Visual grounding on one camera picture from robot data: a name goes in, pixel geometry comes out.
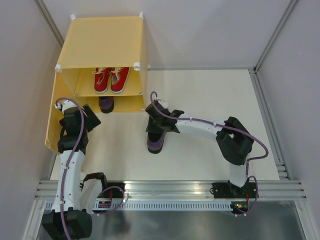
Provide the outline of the purple leather loafer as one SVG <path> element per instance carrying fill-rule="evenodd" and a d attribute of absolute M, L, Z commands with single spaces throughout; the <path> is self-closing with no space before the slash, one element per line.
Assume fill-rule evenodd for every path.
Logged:
<path fill-rule="evenodd" d="M 98 106 L 102 113 L 108 114 L 114 110 L 115 102 L 113 96 L 101 96 L 98 98 Z"/>
<path fill-rule="evenodd" d="M 154 125 L 148 125 L 146 128 L 147 132 L 147 149 L 152 154 L 158 154 L 162 151 L 166 131 L 163 129 L 154 126 Z"/>

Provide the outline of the red canvas sneaker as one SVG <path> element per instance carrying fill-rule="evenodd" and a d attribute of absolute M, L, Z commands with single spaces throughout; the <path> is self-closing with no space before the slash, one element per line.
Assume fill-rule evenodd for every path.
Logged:
<path fill-rule="evenodd" d="M 97 67 L 92 72 L 94 75 L 94 90 L 97 94 L 103 94 L 107 91 L 111 70 L 111 67 Z"/>
<path fill-rule="evenodd" d="M 111 91 L 120 94 L 124 91 L 130 74 L 130 67 L 114 67 L 111 69 Z"/>

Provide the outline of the yellow plastic shoe cabinet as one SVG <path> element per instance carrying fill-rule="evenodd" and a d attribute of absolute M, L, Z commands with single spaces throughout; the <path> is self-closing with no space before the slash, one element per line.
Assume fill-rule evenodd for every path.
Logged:
<path fill-rule="evenodd" d="M 73 18 L 55 66 L 49 117 L 44 144 L 58 152 L 62 112 L 55 108 L 58 98 L 72 98 L 83 106 L 88 104 L 99 113 L 94 89 L 100 68 L 129 68 L 121 93 L 111 90 L 109 80 L 103 97 L 114 98 L 114 112 L 140 112 L 147 103 L 148 52 L 144 15 Z"/>

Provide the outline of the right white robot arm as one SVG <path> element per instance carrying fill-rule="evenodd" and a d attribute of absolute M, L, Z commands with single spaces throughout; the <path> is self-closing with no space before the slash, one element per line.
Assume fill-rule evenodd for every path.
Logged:
<path fill-rule="evenodd" d="M 249 154 L 256 140 L 235 117 L 225 121 L 205 120 L 192 117 L 182 110 L 169 111 L 166 103 L 155 100 L 147 108 L 149 116 L 147 149 L 152 154 L 162 151 L 167 133 L 194 134 L 217 143 L 223 158 L 229 162 L 227 183 L 214 183 L 215 198 L 254 198 L 257 196 L 256 184 L 248 176 Z"/>

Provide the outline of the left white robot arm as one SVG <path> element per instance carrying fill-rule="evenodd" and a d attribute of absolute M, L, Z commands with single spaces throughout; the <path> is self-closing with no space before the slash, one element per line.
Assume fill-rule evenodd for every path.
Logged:
<path fill-rule="evenodd" d="M 50 213 L 43 215 L 41 224 L 53 240 L 85 239 L 92 233 L 97 198 L 109 193 L 104 173 L 90 173 L 81 179 L 88 133 L 101 121 L 87 104 L 80 106 L 71 99 L 57 102 L 55 107 L 63 113 L 57 143 L 60 172 Z"/>

